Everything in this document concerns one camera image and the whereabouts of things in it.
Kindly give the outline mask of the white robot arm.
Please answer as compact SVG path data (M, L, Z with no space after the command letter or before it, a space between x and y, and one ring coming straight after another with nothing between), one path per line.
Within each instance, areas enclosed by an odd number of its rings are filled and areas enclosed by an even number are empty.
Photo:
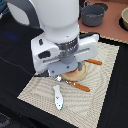
M14 19L42 29L31 40L33 64L40 77L75 70L98 53L99 34L79 35L79 0L6 0Z

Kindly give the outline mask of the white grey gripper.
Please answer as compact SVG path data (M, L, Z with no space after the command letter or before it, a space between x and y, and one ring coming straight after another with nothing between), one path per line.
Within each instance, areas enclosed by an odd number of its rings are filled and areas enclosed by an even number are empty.
M57 76L75 70L78 64L98 53L98 33L79 34L66 43L53 43L42 33L31 40L35 71L41 77Z

